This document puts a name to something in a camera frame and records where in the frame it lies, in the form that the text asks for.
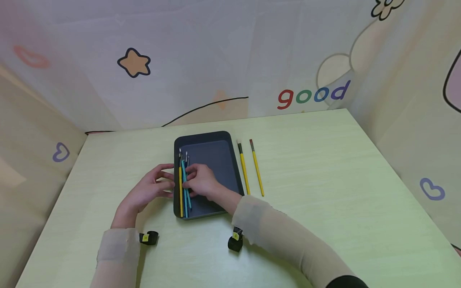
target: right hand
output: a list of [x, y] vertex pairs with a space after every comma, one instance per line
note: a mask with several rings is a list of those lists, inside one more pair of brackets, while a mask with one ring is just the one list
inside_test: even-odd
[[213, 201], [213, 194], [224, 188], [214, 177], [213, 170], [205, 164], [192, 164], [186, 168], [187, 182], [184, 182], [184, 188], [190, 188], [195, 193], [205, 196], [208, 200]]

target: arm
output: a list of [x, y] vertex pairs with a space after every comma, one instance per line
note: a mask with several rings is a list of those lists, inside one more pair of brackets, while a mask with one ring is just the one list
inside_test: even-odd
[[172, 197], [164, 190], [172, 189], [174, 182], [158, 180], [161, 177], [174, 180], [173, 174], [162, 171], [169, 168], [173, 168], [173, 164], [161, 164], [152, 169], [118, 206], [111, 228], [102, 237], [91, 288], [136, 286], [140, 251], [139, 233], [135, 229], [136, 217], [153, 199]]
[[188, 172], [191, 174], [185, 187], [222, 206], [233, 215], [232, 224], [243, 230], [250, 244], [289, 262], [314, 287], [366, 287], [328, 244], [295, 220], [267, 202], [228, 190], [206, 165], [192, 165]]

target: sheer beige sleeve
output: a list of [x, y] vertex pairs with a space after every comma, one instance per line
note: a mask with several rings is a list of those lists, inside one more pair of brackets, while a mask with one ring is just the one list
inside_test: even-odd
[[104, 232], [90, 287], [135, 288], [140, 245], [135, 228]]
[[243, 230], [250, 244], [298, 268], [316, 288], [326, 287], [337, 277], [354, 275], [328, 244], [267, 202], [242, 197], [232, 224]]

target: left hand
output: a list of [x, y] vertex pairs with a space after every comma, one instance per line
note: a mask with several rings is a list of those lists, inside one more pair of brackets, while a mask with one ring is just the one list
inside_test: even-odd
[[[165, 190], [174, 188], [174, 175], [163, 169], [174, 168], [174, 164], [160, 164], [147, 172], [144, 177], [139, 180], [138, 184], [126, 195], [120, 205], [127, 205], [137, 212], [142, 212], [152, 200], [157, 197], [173, 198], [173, 193]], [[171, 181], [158, 180], [165, 178]]]
[[[136, 186], [125, 196], [115, 212], [111, 228], [132, 228], [136, 216], [157, 197], [173, 198], [173, 193], [165, 190], [174, 188], [174, 175], [163, 169], [174, 168], [174, 164], [160, 164], [147, 172]], [[171, 181], [158, 180], [165, 178]]]

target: black sleeve cuff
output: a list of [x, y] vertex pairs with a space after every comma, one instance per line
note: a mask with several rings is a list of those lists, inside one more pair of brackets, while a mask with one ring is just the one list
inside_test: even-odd
[[326, 288], [368, 288], [368, 286], [355, 276], [345, 275], [331, 281]]

